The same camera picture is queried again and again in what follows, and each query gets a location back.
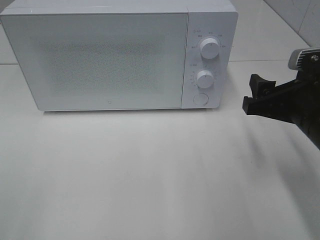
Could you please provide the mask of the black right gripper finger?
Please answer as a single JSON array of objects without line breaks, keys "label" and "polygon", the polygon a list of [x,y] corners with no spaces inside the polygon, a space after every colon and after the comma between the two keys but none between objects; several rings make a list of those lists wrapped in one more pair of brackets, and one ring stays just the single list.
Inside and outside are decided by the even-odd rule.
[{"label": "black right gripper finger", "polygon": [[270,91],[276,86],[276,81],[266,80],[260,77],[258,74],[252,74],[250,76],[249,86],[251,89],[252,97],[254,99],[258,99],[268,95]]}]

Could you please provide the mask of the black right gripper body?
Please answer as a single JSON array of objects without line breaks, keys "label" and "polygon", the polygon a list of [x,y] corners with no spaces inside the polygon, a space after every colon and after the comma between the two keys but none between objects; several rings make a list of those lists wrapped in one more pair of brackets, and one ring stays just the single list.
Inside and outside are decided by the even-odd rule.
[{"label": "black right gripper body", "polygon": [[320,74],[299,71],[296,79],[278,85],[266,96],[243,98],[247,115],[261,116],[296,125],[320,147]]}]

